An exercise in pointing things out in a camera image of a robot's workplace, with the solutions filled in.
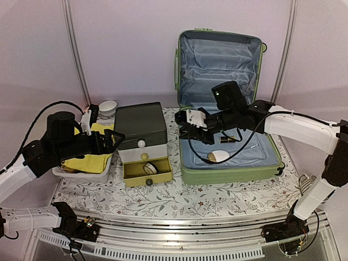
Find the round cream compact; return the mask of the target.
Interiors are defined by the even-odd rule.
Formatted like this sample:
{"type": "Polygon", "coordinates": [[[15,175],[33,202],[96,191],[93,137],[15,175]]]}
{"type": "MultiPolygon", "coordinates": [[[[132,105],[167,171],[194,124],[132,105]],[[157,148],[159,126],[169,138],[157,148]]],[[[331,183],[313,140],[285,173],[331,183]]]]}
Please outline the round cream compact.
{"type": "Polygon", "coordinates": [[[157,167],[151,162],[146,163],[143,166],[143,170],[146,175],[156,175],[158,173],[157,167]]]}

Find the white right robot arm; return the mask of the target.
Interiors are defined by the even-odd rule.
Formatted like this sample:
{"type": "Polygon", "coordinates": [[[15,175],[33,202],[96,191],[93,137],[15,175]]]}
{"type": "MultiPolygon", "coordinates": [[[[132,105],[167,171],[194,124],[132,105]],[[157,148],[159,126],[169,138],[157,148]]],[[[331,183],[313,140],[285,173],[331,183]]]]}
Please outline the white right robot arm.
{"type": "Polygon", "coordinates": [[[306,170],[315,176],[315,181],[291,206],[286,218],[263,226],[261,235],[268,243],[306,237],[308,218],[338,188],[347,185],[347,121],[322,120],[264,100],[247,103],[234,81],[213,87],[212,93],[216,113],[197,108],[175,114],[179,137],[213,145],[216,133],[238,128],[304,144],[296,159],[308,163],[306,170]]]}

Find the green hard-shell suitcase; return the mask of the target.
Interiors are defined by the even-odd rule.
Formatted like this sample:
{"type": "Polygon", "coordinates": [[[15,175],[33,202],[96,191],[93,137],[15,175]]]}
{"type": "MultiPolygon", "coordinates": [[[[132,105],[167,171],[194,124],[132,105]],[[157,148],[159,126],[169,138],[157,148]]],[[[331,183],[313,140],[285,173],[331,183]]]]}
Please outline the green hard-shell suitcase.
{"type": "Polygon", "coordinates": [[[271,107],[256,100],[266,44],[258,37],[194,29],[178,38],[175,87],[183,182],[248,182],[282,174],[273,138],[254,132],[271,107]]]}

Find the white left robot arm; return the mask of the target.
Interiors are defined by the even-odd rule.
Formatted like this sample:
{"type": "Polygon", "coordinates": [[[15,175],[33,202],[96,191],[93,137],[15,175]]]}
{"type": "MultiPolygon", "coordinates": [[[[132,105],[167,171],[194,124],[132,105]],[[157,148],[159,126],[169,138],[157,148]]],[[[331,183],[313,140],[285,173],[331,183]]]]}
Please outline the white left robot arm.
{"type": "MultiPolygon", "coordinates": [[[[48,171],[70,159],[85,156],[110,155],[125,139],[125,135],[112,129],[103,133],[91,130],[96,122],[91,111],[84,112],[80,122],[69,111],[50,114],[42,138],[23,141],[13,160],[1,169],[1,202],[39,179],[48,171]]],[[[66,202],[56,202],[44,207],[1,209],[1,236],[36,228],[50,228],[68,240],[81,238],[95,241],[99,227],[89,219],[77,220],[66,202]]]]}

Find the drawer cabinet with dark top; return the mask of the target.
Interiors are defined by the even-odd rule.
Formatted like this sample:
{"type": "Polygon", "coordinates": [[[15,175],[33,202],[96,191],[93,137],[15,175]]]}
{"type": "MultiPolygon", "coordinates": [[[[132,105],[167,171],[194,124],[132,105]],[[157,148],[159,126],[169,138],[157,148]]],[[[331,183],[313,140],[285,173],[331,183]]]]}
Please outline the drawer cabinet with dark top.
{"type": "Polygon", "coordinates": [[[160,102],[117,108],[114,130],[126,136],[117,151],[127,187],[152,186],[172,180],[167,127],[160,102]],[[143,166],[148,162],[157,167],[156,175],[145,174],[143,166]]]}

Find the plain yellow garment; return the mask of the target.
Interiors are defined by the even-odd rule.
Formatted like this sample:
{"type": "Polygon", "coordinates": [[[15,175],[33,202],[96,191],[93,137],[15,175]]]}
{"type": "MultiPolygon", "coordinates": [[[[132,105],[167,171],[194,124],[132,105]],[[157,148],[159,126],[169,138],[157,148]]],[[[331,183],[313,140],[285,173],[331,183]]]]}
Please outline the plain yellow garment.
{"type": "MultiPolygon", "coordinates": [[[[92,131],[104,134],[105,129],[114,129],[114,124],[103,125],[94,123],[91,127],[92,131]]],[[[62,163],[61,167],[68,172],[87,172],[87,173],[102,173],[107,165],[108,159],[112,154],[92,155],[87,154],[83,159],[73,158],[62,163]]]]}

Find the white plastic mesh basket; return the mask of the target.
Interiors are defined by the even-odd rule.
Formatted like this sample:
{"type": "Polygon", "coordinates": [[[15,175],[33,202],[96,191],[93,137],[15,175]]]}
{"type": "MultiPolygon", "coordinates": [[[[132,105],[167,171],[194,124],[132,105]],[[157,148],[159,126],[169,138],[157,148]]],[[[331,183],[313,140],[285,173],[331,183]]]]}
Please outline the white plastic mesh basket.
{"type": "Polygon", "coordinates": [[[91,155],[83,159],[66,160],[61,166],[52,169],[56,176],[73,179],[101,179],[107,180],[112,154],[91,155]]]}

